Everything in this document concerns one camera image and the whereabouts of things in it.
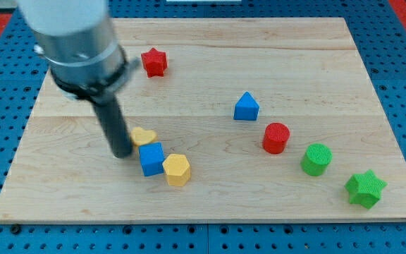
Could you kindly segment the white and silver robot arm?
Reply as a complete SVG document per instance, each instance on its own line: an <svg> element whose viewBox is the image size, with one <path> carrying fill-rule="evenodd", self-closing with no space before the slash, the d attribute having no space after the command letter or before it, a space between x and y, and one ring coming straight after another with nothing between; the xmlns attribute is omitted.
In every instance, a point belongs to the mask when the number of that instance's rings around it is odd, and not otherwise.
<svg viewBox="0 0 406 254"><path fill-rule="evenodd" d="M66 94L108 101L140 65L119 44L106 0L17 0L46 59L52 78Z"/></svg>

